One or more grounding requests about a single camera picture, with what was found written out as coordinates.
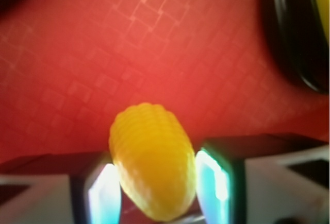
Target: red surface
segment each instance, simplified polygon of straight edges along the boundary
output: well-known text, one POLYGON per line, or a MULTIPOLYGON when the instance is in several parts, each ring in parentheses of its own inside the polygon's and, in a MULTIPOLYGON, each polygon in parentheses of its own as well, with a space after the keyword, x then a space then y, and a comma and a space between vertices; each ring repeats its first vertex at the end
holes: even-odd
POLYGON ((119 111, 163 104, 211 135, 329 140, 329 97, 292 86, 258 0, 22 0, 0 17, 0 162, 108 149, 119 111))

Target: yellow corn cob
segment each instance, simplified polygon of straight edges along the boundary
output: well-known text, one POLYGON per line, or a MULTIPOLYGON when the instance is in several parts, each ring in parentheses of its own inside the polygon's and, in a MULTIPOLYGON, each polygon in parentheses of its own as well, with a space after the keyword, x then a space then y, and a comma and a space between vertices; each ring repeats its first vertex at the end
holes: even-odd
POLYGON ((185 213, 195 196, 195 158, 173 113, 161 105, 131 106, 115 118, 109 144, 122 189, 149 218, 185 213))

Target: grid pattern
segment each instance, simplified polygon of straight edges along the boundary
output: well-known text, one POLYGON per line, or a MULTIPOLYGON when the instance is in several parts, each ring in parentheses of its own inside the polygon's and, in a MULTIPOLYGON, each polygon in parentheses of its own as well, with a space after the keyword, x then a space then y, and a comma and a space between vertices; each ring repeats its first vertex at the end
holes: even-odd
POLYGON ((197 147, 328 96, 279 74, 258 0, 22 0, 0 17, 0 161, 108 149, 116 114, 143 101, 174 112, 197 147))

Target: red mat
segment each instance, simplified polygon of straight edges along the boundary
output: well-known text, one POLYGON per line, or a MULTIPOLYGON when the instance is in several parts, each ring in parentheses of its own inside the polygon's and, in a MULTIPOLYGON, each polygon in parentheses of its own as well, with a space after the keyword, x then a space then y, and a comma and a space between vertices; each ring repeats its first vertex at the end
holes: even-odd
POLYGON ((195 148, 329 136, 329 97, 278 72, 258 0, 22 0, 0 17, 0 83, 0 162, 107 150, 116 114, 143 101, 173 111, 195 148))

